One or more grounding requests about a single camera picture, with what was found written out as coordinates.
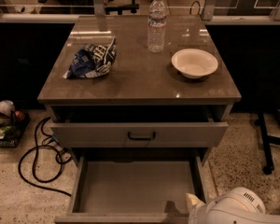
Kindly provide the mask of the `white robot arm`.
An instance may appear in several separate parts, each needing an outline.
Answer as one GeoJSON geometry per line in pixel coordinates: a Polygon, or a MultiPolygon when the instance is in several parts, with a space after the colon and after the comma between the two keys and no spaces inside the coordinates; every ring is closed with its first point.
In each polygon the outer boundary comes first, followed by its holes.
{"type": "Polygon", "coordinates": [[[246,188],[234,188],[191,213],[192,224],[280,224],[280,215],[268,215],[261,198],[246,188]]]}

